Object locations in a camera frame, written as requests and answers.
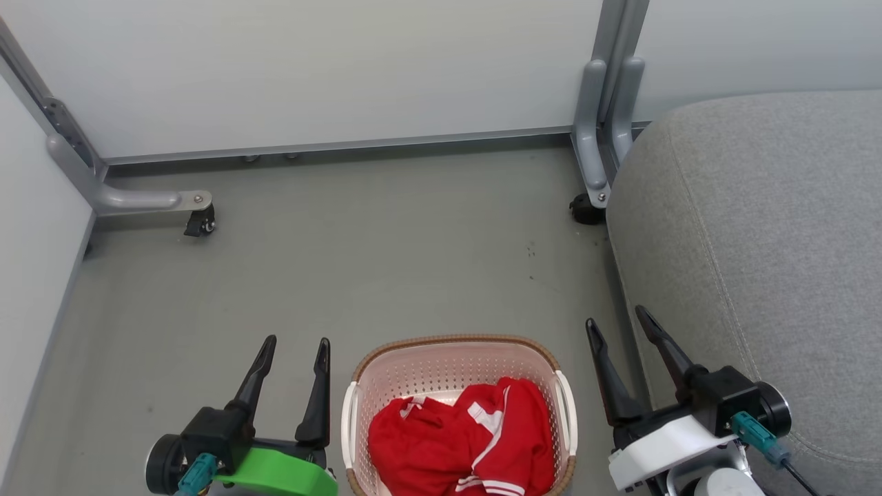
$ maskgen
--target gray upholstery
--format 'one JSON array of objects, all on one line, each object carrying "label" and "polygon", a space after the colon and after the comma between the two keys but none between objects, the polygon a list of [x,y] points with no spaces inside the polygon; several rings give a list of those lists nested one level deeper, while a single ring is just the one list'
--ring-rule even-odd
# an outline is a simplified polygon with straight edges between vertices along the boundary
[{"label": "gray upholstery", "polygon": [[[777,386],[822,494],[882,494],[882,91],[677,109],[635,142],[607,219],[629,306],[696,362]],[[654,405],[672,403],[637,338]],[[806,494],[751,466],[779,496]]]}]

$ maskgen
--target black caster wheel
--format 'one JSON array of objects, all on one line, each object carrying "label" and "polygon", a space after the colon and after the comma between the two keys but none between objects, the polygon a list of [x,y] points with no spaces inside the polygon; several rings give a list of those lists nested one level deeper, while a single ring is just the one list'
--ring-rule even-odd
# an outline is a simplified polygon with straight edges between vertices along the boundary
[{"label": "black caster wheel", "polygon": [[579,224],[594,226],[606,220],[606,209],[591,205],[591,199],[587,193],[577,195],[570,202],[572,219]]},{"label": "black caster wheel", "polygon": [[153,494],[174,494],[178,481],[187,473],[183,458],[181,436],[166,434],[156,441],[144,466],[147,490]]},{"label": "black caster wheel", "polygon": [[187,229],[183,231],[185,236],[202,237],[214,232],[214,205],[209,205],[203,210],[196,210],[190,214],[187,221]]}]

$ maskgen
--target teal connector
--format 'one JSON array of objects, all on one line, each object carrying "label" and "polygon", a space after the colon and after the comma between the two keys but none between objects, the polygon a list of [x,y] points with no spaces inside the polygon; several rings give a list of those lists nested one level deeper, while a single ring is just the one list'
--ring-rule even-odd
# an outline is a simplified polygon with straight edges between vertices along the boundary
[{"label": "teal connector", "polygon": [[790,457],[790,452],[778,442],[778,438],[746,411],[739,411],[732,417],[732,432],[759,450],[776,469],[780,469]]},{"label": "teal connector", "polygon": [[183,474],[181,481],[177,483],[177,492],[180,496],[198,496],[203,489],[212,483],[214,476],[218,474],[218,463],[214,455],[203,453],[196,457],[196,461]]}]

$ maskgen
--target laundry basket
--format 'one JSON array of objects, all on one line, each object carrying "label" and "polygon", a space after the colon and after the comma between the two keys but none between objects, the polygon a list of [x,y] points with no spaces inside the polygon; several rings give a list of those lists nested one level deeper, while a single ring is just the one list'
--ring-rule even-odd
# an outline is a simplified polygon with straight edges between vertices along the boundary
[{"label": "laundry basket", "polygon": [[461,334],[393,342],[373,350],[355,369],[340,421],[343,462],[355,494],[390,494],[370,462],[368,427],[391,400],[423,396],[452,405],[467,386],[496,384],[503,377],[532,380],[542,391],[557,453],[548,495],[568,493],[579,435],[572,391],[557,360],[525,338]]}]

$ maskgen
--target robotic arm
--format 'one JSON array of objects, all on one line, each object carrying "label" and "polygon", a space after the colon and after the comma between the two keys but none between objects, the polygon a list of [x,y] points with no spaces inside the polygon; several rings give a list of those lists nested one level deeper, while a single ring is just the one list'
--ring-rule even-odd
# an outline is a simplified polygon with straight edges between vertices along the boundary
[{"label": "robotic arm", "polygon": [[710,372],[694,364],[645,307],[637,306],[636,313],[674,380],[677,404],[647,411],[631,398],[609,360],[600,329],[588,320],[594,369],[607,422],[613,427],[609,474],[617,489],[630,492],[646,484],[655,496],[763,496],[745,454],[753,446],[817,496],[777,442],[791,426],[781,393],[732,366]]},{"label": "robotic arm", "polygon": [[255,438],[254,413],[273,365],[275,346],[276,336],[267,337],[223,410],[203,407],[180,434],[166,434],[156,441],[145,466],[150,492],[197,496],[218,482],[228,489],[241,487],[274,496],[336,496],[337,481],[325,459],[325,448],[331,443],[331,343],[327,339],[318,345],[316,378],[295,440]]}]

